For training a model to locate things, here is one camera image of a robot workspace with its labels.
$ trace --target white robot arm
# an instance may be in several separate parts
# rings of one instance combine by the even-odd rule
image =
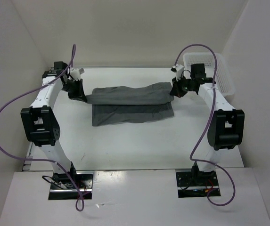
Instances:
[[[176,73],[176,77],[172,80],[171,95],[182,97],[189,91],[195,91],[206,102],[209,109],[212,108],[213,80],[206,77],[204,64],[191,65],[190,79],[183,76],[182,65],[175,65],[171,70]],[[219,163],[222,154],[241,144],[245,114],[227,102],[217,85],[215,91],[214,114],[207,133],[211,148],[204,160]],[[211,172],[215,169],[213,164],[205,162],[197,162],[197,166],[200,172]]]
[[[43,74],[42,86],[54,80],[66,67],[67,64],[63,62],[55,62],[54,68]],[[38,146],[48,159],[59,162],[72,178],[76,170],[60,145],[60,127],[53,114],[53,107],[61,90],[66,91],[70,99],[87,101],[80,78],[82,73],[84,73],[82,68],[70,70],[61,79],[41,89],[31,106],[21,111],[27,139]],[[63,170],[55,163],[52,163],[52,166],[55,176],[65,181],[67,178]]]

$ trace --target black cable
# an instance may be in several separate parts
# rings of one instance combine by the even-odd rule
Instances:
[[[188,71],[191,74],[190,70],[185,69],[184,71]],[[183,76],[184,71],[182,71],[181,77]]]
[[[55,182],[53,182],[53,181],[56,181],[53,177],[42,176],[41,178],[43,178],[43,179],[44,179],[45,181],[47,181],[49,184],[54,185],[55,187],[58,187],[58,188],[64,190],[64,188],[62,188],[61,186],[59,186],[59,185],[57,185]]]
[[[64,184],[64,186],[68,189],[73,189],[74,186],[72,184]]]
[[[188,184],[188,186],[187,186],[187,187],[182,188],[182,187],[180,186],[180,188],[182,189],[182,191],[185,191],[187,188],[189,188],[189,187],[190,187],[190,185],[191,185],[191,183],[192,183],[192,181],[193,181],[193,177],[191,178],[191,180],[190,180],[190,182],[189,182],[189,184]]]

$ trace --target white basket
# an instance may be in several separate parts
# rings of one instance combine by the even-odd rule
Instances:
[[[215,53],[218,60],[218,69],[215,76],[216,84],[224,97],[235,94],[235,88],[227,68],[224,57]],[[192,64],[205,64],[207,77],[213,77],[214,58],[212,53],[185,53],[183,55],[184,66],[190,70]]]

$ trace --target metal base plate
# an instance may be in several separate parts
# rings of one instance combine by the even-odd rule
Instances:
[[[203,184],[196,184],[194,180],[192,180],[190,169],[176,170],[176,179],[179,198],[205,197],[207,196],[207,192],[209,192],[210,189],[216,190],[212,191],[209,196],[221,195],[216,173],[212,178],[206,180]]]
[[[84,199],[92,199],[93,174],[94,172],[77,172],[76,183],[84,193]],[[76,200],[78,197],[76,189],[59,189],[51,185],[48,200]]]

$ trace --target folded gray fabric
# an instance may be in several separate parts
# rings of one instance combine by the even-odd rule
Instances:
[[[158,121],[173,115],[170,102],[162,105],[93,105],[92,126]]]
[[[169,94],[171,89],[170,82],[159,82],[142,88],[95,88],[86,97],[87,103],[93,105],[161,105],[173,101],[173,96]]]

